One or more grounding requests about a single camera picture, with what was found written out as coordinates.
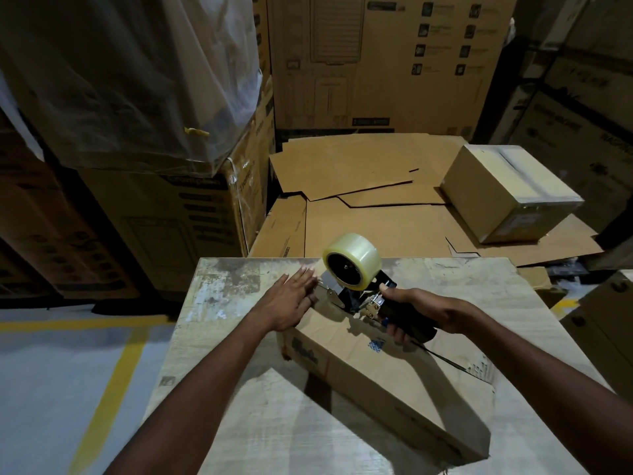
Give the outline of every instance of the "plastic sheet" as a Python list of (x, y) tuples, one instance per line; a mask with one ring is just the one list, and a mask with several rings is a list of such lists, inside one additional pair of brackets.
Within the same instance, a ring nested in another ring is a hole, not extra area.
[(261, 84), (251, 0), (0, 0), (0, 46), (75, 151), (213, 173)]

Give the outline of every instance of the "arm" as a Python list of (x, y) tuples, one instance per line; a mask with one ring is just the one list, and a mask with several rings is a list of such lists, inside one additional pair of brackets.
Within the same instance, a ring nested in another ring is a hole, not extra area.
[[(633, 407), (578, 370), (542, 351), (463, 300), (420, 289), (381, 286), (385, 298), (407, 301), (449, 333), (483, 351), (590, 473), (633, 466)], [(396, 343), (406, 342), (394, 326)]]
[(239, 325), (155, 409), (106, 470), (108, 474), (195, 474), (255, 349), (270, 331), (299, 323), (315, 302), (313, 270), (282, 276)]

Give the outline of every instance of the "hand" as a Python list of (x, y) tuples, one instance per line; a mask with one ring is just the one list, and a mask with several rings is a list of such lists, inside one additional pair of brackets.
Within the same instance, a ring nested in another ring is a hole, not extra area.
[(294, 327), (305, 312), (317, 302), (313, 294), (317, 284), (314, 269), (301, 267), (292, 277), (282, 275), (249, 312), (265, 320), (266, 331), (281, 332)]
[[(448, 333), (463, 333), (464, 323), (468, 316), (475, 311), (479, 311), (467, 301), (435, 295), (419, 288), (402, 290), (399, 288), (388, 288), (385, 284), (381, 284), (380, 293), (388, 300), (411, 303), (418, 312), (435, 320), (439, 327)], [(396, 344), (410, 341), (410, 337), (395, 325), (390, 324), (387, 327), (387, 334), (394, 338)]]

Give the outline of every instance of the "worn table surface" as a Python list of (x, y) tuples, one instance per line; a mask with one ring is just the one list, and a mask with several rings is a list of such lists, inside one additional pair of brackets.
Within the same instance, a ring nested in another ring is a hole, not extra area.
[[(202, 258), (146, 416), (283, 273), (318, 260)], [(401, 287), (475, 303), (543, 350), (604, 383), (506, 258), (385, 259)], [(450, 474), (572, 474), (584, 470), (499, 373), (490, 458)], [(274, 334), (257, 349), (226, 411), (203, 474), (437, 474), (433, 454), (409, 448), (379, 423), (281, 358)]]

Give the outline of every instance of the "packing tape roll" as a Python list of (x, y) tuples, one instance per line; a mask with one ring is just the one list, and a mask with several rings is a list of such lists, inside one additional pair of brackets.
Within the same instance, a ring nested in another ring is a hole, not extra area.
[(323, 263), (341, 286), (362, 291), (382, 269), (376, 247), (355, 233), (337, 238), (323, 252)]

